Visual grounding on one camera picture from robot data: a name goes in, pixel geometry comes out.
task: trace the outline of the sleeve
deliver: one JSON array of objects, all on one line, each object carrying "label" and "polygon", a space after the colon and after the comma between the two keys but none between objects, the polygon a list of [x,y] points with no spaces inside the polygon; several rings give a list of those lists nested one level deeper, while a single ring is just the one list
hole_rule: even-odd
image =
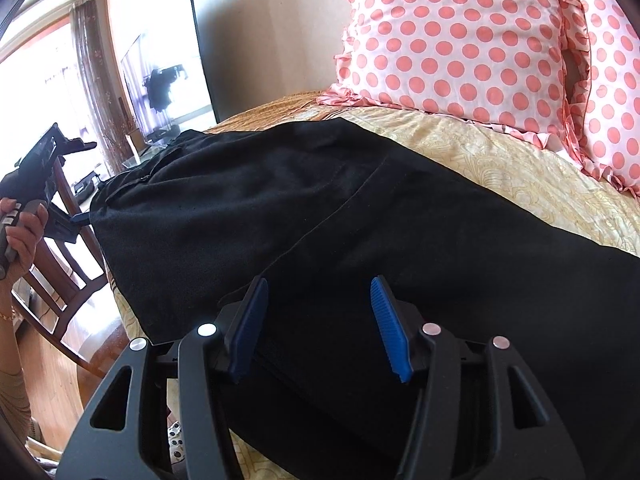
[{"label": "sleeve", "polygon": [[27,441],[31,407],[22,372],[17,375],[0,372],[0,416],[4,417],[20,442]]}]

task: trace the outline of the hand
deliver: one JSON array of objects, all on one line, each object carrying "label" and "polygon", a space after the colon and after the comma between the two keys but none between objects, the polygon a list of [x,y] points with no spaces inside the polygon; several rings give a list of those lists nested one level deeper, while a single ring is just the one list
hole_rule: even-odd
[{"label": "hand", "polygon": [[[0,200],[0,211],[2,214],[11,212],[15,208],[15,200],[3,198]],[[44,226],[49,219],[47,209],[38,206],[37,215],[31,213],[20,213],[21,227],[7,227],[6,240],[11,248],[17,253],[17,258],[9,266],[9,271],[4,280],[0,281],[0,294],[11,292],[14,283],[23,277],[33,265],[33,257],[36,253],[36,245],[44,234]]]}]

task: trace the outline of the polka dot pillow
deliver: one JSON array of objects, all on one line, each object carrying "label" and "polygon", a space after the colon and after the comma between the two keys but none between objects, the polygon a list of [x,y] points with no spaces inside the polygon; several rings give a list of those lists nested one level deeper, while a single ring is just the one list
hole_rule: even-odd
[{"label": "polka dot pillow", "polygon": [[640,40],[615,0],[580,0],[566,36],[584,81],[571,103],[584,169],[640,197]]},{"label": "polka dot pillow", "polygon": [[349,1],[338,83],[319,102],[504,124],[540,147],[573,135],[558,0]]}]

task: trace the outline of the beige wall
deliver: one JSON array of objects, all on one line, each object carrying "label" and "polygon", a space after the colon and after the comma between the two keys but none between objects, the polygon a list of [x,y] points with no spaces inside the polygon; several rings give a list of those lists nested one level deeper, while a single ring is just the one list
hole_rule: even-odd
[{"label": "beige wall", "polygon": [[[121,59],[158,0],[107,0]],[[194,0],[203,64],[221,119],[335,80],[346,0]]]}]

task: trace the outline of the bracelet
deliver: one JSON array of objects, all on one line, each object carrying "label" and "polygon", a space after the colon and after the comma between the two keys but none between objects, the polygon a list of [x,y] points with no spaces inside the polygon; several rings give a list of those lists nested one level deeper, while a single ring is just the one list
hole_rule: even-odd
[{"label": "bracelet", "polygon": [[15,309],[11,307],[10,316],[5,316],[4,314],[0,313],[0,319],[4,319],[5,321],[13,321],[15,319]]}]

